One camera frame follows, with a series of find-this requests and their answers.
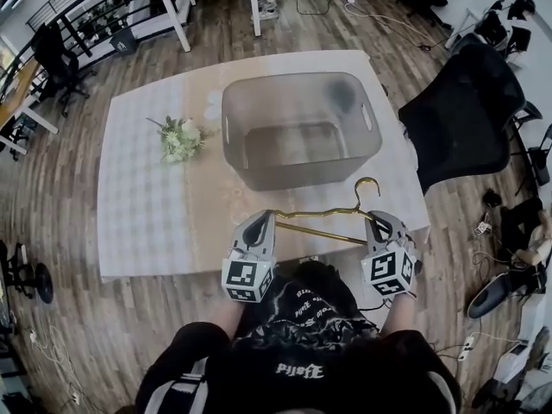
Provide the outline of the black metal railing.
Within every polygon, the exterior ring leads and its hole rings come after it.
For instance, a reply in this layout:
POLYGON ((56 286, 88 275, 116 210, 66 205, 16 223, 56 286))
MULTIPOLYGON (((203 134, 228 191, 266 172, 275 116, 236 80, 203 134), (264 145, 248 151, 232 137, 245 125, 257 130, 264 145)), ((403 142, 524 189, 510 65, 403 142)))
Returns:
MULTIPOLYGON (((25 22, 25 26, 36 33, 42 24, 57 24, 60 27, 63 42, 68 50, 78 57, 92 59, 102 52, 110 53, 114 48, 110 45, 112 36, 98 42, 85 41, 77 32, 77 19, 94 6, 106 0, 46 0, 34 14, 25 22)), ((128 7, 126 28, 130 28, 135 36, 135 29, 153 18, 152 0, 123 0, 128 7)))

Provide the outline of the large black mesh office chair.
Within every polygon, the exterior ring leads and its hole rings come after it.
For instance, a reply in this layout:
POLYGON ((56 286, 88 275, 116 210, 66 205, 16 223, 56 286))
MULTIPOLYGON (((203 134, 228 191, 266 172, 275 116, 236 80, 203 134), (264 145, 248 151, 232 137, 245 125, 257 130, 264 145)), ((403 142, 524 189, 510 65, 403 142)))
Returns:
POLYGON ((485 44, 465 46, 401 107, 398 119, 417 152, 423 191, 448 179, 506 168, 506 127, 528 102, 514 71, 485 44))

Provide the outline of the gold metal clothes hanger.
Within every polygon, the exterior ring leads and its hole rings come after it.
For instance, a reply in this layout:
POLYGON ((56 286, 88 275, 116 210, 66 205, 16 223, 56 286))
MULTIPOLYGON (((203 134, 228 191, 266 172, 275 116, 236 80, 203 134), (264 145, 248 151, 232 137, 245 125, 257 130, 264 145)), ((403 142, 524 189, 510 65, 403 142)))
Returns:
POLYGON ((375 220, 374 214, 372 212, 364 211, 361 208, 361 195, 359 194, 359 188, 365 184, 375 185, 378 196, 380 196, 380 184, 378 183, 378 181, 371 177, 362 177, 360 179, 357 179, 354 183, 354 195, 357 200, 356 205, 354 207, 350 207, 350 208, 337 207, 337 208, 320 210, 320 211, 293 211, 293 212, 271 210, 271 212, 275 216, 275 226, 277 228, 287 229, 290 231, 295 231, 306 235, 313 235, 313 236, 318 236, 318 237, 335 240, 339 242, 347 242, 347 243, 352 243, 356 245, 366 246, 367 245, 366 241, 358 238, 354 238, 351 236, 338 235, 335 233, 326 232, 319 229, 307 228, 305 226, 299 226, 292 223, 284 223, 284 220, 292 220, 292 219, 299 219, 299 218, 321 219, 327 216, 334 216, 334 215, 357 215, 357 216, 362 216, 364 219, 368 221, 374 221, 375 220))

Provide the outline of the person's right forearm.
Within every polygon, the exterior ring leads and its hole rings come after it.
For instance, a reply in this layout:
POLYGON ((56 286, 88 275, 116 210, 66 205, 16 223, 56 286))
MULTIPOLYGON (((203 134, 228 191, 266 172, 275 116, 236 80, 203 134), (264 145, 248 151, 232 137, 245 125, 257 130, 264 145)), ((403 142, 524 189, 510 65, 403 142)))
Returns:
POLYGON ((398 331, 413 329, 416 302, 416 299, 409 293, 395 295, 391 304, 391 309, 380 330, 380 335, 385 337, 398 331))

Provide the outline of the dark trash bin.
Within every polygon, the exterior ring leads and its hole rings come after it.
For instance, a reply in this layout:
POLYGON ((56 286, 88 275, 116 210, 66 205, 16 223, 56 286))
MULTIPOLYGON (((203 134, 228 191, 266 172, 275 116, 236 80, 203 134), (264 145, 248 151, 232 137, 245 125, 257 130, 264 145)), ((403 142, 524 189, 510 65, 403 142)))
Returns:
POLYGON ((138 41, 130 28, 116 31, 111 39, 110 45, 120 55, 131 55, 138 48, 138 41))

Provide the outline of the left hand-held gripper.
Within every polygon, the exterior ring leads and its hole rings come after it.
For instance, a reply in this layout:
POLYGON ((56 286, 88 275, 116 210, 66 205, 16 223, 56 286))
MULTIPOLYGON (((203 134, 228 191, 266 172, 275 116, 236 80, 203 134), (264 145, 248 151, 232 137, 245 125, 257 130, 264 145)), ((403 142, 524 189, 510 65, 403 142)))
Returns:
POLYGON ((235 228, 238 245, 260 250, 232 248, 223 259, 222 287, 226 296, 236 302, 260 303, 274 279, 276 258, 275 215, 270 210, 259 211, 235 228))

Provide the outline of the row of potted plants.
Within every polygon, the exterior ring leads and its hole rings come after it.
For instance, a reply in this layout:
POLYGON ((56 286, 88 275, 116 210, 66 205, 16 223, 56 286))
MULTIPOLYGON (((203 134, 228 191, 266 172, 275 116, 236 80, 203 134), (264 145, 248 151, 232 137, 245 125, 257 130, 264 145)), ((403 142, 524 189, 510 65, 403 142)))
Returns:
POLYGON ((106 0, 77 19, 77 32, 85 41, 98 42, 128 26, 128 5, 123 0, 106 0))

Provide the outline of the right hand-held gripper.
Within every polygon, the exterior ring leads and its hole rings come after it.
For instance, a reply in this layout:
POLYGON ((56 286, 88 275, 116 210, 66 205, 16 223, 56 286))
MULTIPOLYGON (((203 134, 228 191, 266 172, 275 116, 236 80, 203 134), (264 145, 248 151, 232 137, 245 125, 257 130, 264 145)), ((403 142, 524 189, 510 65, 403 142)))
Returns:
POLYGON ((361 268, 366 282, 382 297, 410 293, 418 258, 405 224, 392 214, 372 210, 365 228, 368 253, 361 268))

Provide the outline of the white artificial flower bouquet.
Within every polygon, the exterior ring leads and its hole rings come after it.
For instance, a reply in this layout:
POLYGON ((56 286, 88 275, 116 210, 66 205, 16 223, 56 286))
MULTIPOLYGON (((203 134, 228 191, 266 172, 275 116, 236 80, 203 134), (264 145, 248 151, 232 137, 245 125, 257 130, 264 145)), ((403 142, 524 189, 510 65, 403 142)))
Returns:
POLYGON ((188 161, 205 146, 208 131, 197 126, 191 118, 166 116, 164 122, 148 117, 146 120, 158 127, 162 159, 169 164, 188 161))

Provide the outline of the translucent grey plastic bin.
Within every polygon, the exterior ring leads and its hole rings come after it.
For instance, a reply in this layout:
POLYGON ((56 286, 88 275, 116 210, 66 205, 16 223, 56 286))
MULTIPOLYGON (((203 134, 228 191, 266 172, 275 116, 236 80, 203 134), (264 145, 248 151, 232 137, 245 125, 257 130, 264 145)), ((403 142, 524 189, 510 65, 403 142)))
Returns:
POLYGON ((346 72, 235 81, 223 91, 223 153, 253 191, 346 180, 382 136, 360 80, 346 72))

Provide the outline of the black bag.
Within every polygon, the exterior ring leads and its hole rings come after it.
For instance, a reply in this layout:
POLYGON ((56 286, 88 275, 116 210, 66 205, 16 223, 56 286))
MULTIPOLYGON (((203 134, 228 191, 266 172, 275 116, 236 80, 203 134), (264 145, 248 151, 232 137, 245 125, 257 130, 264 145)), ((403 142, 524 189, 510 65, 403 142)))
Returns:
POLYGON ((503 206, 500 210, 501 249, 504 260, 510 259, 518 250, 527 249, 535 229, 541 224, 539 213, 543 211, 540 198, 530 198, 512 209, 503 206))

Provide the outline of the person's black printed clothing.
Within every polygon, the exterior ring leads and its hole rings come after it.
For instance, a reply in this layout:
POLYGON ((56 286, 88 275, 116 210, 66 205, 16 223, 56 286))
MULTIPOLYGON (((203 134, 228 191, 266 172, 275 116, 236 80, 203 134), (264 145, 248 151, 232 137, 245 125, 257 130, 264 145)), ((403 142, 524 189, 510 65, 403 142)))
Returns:
POLYGON ((136 414, 459 414, 461 388, 416 329, 382 337, 311 260, 246 304, 235 338, 188 323, 147 370, 136 414))

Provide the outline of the white checked tablecloth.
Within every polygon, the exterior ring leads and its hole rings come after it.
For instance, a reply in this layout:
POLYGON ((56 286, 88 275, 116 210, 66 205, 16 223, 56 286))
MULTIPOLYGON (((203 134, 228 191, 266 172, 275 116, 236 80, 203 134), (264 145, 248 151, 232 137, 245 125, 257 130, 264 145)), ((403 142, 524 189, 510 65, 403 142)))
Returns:
POLYGON ((97 243, 103 280, 217 271, 233 228, 266 209, 326 210, 357 202, 399 217, 420 241, 430 218, 411 156, 392 107, 370 65, 358 50, 280 53, 235 60, 180 73, 143 85, 110 103, 100 158, 97 243), (171 116, 206 121, 220 129, 222 90, 240 77, 291 71, 344 71, 357 77, 375 105, 382 131, 380 151, 353 178, 274 192, 247 188, 223 159, 219 134, 188 162, 162 159, 158 127, 171 116))

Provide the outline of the black and white floor device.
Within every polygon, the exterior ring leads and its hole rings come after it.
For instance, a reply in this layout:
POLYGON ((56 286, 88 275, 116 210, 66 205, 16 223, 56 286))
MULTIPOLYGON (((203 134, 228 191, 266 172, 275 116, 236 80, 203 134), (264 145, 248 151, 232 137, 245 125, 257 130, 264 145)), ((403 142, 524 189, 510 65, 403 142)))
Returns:
POLYGON ((472 320, 480 319, 514 295, 525 297, 541 292, 547 279, 546 271, 540 267, 510 269, 501 273, 472 299, 467 308, 467 317, 472 320))

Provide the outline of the black folding chair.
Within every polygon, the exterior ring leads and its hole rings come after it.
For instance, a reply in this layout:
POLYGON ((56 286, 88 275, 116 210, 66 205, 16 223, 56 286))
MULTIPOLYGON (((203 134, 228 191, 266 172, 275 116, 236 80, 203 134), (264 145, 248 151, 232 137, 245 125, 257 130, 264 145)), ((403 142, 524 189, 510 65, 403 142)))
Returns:
POLYGON ((525 53, 530 44, 531 30, 529 19, 536 13, 534 0, 515 0, 510 6, 507 20, 510 23, 511 35, 506 47, 506 55, 525 53))
POLYGON ((548 169, 548 157, 551 151, 552 123, 547 127, 538 147, 530 147, 529 149, 524 148, 523 150, 512 154, 512 156, 522 156, 526 166, 528 167, 516 194, 522 190, 527 181, 531 181, 535 186, 533 188, 535 194, 537 187, 545 186, 550 182, 551 175, 548 169))
POLYGON ((507 37, 507 30, 499 17, 504 9, 504 2, 505 0, 498 0, 493 3, 474 28, 474 32, 493 47, 498 46, 507 37))

